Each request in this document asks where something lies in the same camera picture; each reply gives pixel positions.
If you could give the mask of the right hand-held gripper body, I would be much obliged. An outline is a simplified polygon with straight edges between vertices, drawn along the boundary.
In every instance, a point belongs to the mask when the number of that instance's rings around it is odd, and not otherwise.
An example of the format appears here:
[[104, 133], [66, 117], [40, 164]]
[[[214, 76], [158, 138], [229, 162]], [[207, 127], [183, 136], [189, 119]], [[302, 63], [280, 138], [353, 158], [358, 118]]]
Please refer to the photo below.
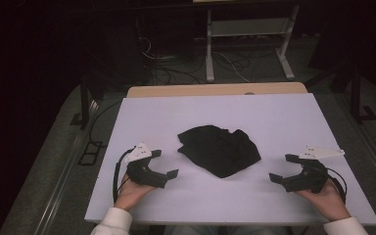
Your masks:
[[303, 170], [298, 175], [283, 179], [286, 191], [297, 192], [310, 190], [312, 193], [319, 193], [326, 181], [331, 179], [338, 188], [339, 193], [345, 194], [345, 179], [342, 178], [344, 184], [341, 184], [336, 178], [329, 174], [329, 168], [321, 162], [322, 159], [341, 157], [344, 154], [345, 151], [342, 149], [306, 146], [300, 154], [296, 155], [301, 159], [299, 165]]

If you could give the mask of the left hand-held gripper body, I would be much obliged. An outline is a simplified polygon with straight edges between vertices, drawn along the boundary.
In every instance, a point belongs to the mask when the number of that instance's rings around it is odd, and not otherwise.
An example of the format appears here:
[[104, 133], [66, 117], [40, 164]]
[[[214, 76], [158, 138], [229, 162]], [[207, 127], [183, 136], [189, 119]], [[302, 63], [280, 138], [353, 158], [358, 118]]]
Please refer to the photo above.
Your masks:
[[152, 151], [145, 143], [138, 144], [124, 159], [127, 163], [126, 174], [129, 178], [139, 184], [164, 188], [168, 179], [166, 174], [152, 171], [149, 163]]

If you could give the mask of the black cloth garment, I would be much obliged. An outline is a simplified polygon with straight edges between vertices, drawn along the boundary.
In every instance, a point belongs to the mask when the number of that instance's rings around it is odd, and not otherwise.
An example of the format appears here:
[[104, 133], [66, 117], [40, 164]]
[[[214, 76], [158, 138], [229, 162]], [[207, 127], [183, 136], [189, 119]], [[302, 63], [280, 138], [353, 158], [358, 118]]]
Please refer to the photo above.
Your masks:
[[225, 178], [261, 160], [256, 144], [241, 129], [230, 132], [214, 125], [193, 127], [177, 135], [177, 150], [193, 164]]

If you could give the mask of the person's left hand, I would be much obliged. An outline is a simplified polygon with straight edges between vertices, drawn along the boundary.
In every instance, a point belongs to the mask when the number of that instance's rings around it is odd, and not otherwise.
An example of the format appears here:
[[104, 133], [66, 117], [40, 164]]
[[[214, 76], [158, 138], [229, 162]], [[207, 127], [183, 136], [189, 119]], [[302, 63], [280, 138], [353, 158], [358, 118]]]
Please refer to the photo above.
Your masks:
[[117, 194], [114, 207], [130, 212], [150, 192], [153, 186], [139, 185], [133, 182], [127, 174], [123, 176], [121, 187]]

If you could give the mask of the person's right hand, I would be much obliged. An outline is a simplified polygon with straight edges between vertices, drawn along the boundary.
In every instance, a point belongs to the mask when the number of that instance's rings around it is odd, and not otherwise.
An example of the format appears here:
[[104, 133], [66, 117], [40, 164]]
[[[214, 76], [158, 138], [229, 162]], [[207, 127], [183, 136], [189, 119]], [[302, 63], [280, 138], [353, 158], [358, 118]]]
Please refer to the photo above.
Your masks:
[[318, 212], [329, 221], [338, 221], [351, 217], [337, 187], [331, 180], [326, 181], [319, 193], [302, 190], [297, 191], [296, 194], [311, 202]]

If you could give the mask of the wooden table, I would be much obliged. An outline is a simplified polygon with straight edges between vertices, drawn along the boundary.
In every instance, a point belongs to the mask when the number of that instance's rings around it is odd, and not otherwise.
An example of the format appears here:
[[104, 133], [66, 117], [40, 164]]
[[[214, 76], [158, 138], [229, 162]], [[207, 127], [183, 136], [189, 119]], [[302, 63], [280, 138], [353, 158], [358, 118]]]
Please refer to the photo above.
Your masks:
[[307, 93], [300, 82], [230, 83], [197, 85], [135, 86], [127, 98], [225, 96], [245, 94], [301, 94]]

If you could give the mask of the black metal stand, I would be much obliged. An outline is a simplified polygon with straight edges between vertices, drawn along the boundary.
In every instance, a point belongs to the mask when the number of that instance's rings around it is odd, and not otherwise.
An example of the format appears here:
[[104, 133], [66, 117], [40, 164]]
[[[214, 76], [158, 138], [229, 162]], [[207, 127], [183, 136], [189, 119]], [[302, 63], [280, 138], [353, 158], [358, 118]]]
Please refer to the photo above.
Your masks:
[[360, 105], [361, 77], [357, 65], [353, 62], [343, 60], [330, 69], [309, 79], [304, 83], [304, 86], [309, 88], [331, 75], [333, 75], [334, 78], [329, 89], [333, 93], [344, 93], [347, 88], [350, 89], [350, 113], [355, 121], [359, 124], [363, 124], [367, 120], [376, 120], [376, 115], [370, 107]]
[[86, 73], [79, 81], [80, 112], [73, 115], [70, 125], [84, 129], [90, 119], [90, 103], [101, 100], [104, 95], [104, 85], [94, 75]]

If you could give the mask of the white metal stand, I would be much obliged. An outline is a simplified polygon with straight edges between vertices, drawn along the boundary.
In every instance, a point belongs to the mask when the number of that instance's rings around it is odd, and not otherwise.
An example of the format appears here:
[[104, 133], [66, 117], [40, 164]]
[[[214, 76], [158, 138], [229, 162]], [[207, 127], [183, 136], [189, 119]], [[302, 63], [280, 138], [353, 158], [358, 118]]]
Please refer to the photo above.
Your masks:
[[212, 40], [215, 37], [226, 36], [252, 36], [252, 35], [283, 35], [281, 46], [274, 50], [277, 60], [288, 80], [293, 80], [295, 75], [286, 57], [292, 32], [296, 23], [300, 6], [292, 8], [289, 17], [252, 19], [252, 20], [222, 20], [215, 21], [212, 11], [207, 12], [207, 51], [206, 51], [206, 79], [214, 82], [214, 69], [212, 59]]

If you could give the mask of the black floor frame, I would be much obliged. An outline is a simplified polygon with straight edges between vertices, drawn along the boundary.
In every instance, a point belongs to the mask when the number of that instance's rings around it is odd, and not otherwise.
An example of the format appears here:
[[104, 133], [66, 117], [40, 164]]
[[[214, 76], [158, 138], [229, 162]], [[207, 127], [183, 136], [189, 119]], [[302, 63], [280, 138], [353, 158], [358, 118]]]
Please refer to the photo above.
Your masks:
[[102, 141], [90, 141], [86, 144], [83, 153], [81, 154], [79, 165], [94, 165], [97, 162], [100, 151], [103, 147]]

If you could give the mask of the metal floor rail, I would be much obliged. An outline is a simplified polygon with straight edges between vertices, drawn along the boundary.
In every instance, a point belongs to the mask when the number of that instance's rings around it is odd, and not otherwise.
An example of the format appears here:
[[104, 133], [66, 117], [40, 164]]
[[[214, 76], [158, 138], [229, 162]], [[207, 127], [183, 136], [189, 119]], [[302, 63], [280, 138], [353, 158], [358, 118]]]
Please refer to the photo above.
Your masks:
[[45, 189], [45, 204], [39, 211], [33, 235], [48, 235], [59, 206], [68, 190], [71, 171], [78, 161], [87, 140], [89, 124], [97, 114], [99, 105], [92, 101], [84, 109], [88, 121], [81, 125], [81, 109], [73, 105], [62, 106], [53, 127], [37, 157], [38, 182]]

